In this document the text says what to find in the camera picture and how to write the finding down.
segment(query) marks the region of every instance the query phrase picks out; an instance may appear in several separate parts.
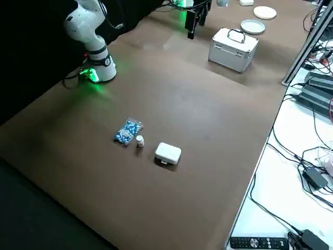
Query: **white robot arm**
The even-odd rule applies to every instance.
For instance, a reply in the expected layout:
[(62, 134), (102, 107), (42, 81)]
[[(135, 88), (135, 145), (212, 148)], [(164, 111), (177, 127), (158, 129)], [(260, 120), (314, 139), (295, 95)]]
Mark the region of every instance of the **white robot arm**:
[(92, 81), (109, 81), (116, 76), (116, 66), (110, 56), (105, 40), (95, 31), (103, 21), (105, 6), (99, 0), (76, 0), (78, 7), (64, 21), (69, 37), (84, 44), (88, 59), (84, 68), (94, 74)]

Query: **green led light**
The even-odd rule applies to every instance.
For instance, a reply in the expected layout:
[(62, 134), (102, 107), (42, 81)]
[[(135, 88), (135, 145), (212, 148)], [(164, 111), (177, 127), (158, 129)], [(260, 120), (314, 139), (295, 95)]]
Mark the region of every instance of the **green led light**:
[(93, 82), (99, 82), (98, 75), (95, 69), (85, 69), (80, 72), (81, 76), (85, 76), (86, 78), (92, 80)]
[[(186, 0), (181, 0), (179, 6), (186, 7)], [(185, 25), (187, 11), (180, 11), (180, 20), (182, 25)]]

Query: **power adapter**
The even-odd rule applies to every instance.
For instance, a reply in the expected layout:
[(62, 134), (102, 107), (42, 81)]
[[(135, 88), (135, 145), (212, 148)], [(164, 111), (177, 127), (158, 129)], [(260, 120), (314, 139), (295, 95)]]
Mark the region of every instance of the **power adapter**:
[(325, 187), (328, 182), (315, 168), (308, 168), (303, 172), (304, 179), (310, 184), (314, 190)]
[(329, 246), (308, 229), (302, 236), (288, 232), (288, 242), (295, 250), (329, 250)]
[(328, 245), (322, 241), (317, 235), (306, 229), (301, 238), (301, 244), (311, 250), (328, 250)]

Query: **white desk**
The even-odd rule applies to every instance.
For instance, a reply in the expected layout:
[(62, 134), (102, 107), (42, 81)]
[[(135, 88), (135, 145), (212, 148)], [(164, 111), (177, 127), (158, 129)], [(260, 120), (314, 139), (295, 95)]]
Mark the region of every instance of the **white desk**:
[[(307, 72), (301, 69), (291, 85), (304, 82)], [(287, 93), (298, 92), (294, 88), (287, 90)], [(331, 146), (333, 124), (327, 118), (318, 114), (315, 116), (319, 135), (327, 145)], [(294, 101), (282, 103), (274, 123), (274, 130), (282, 145), (299, 156), (306, 149), (322, 145), (314, 130), (312, 111)], [(273, 134), (268, 137), (267, 142), (291, 158), (278, 145)], [(318, 164), (315, 160), (318, 157), (317, 154), (318, 150), (313, 150), (305, 153), (304, 158)], [(311, 230), (330, 246), (330, 250), (333, 249), (333, 209), (331, 208), (332, 212), (328, 211), (328, 206), (313, 200), (302, 191), (300, 177), (293, 162), (284, 159), (271, 147), (265, 145), (254, 173), (256, 173), (256, 183), (252, 194), (257, 202), (299, 230)], [(231, 236), (287, 237), (288, 229), (250, 200), (252, 185), (253, 179), (249, 184)], [(333, 186), (333, 181), (329, 181), (329, 186)], [(333, 195), (323, 195), (318, 191), (315, 194), (333, 203)]]

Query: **remote control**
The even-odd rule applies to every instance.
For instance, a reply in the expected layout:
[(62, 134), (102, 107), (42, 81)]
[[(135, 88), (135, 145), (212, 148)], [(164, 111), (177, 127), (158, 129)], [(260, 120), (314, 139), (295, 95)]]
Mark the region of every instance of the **remote control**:
[(259, 248), (289, 250), (287, 238), (275, 237), (230, 237), (230, 246), (233, 249)]

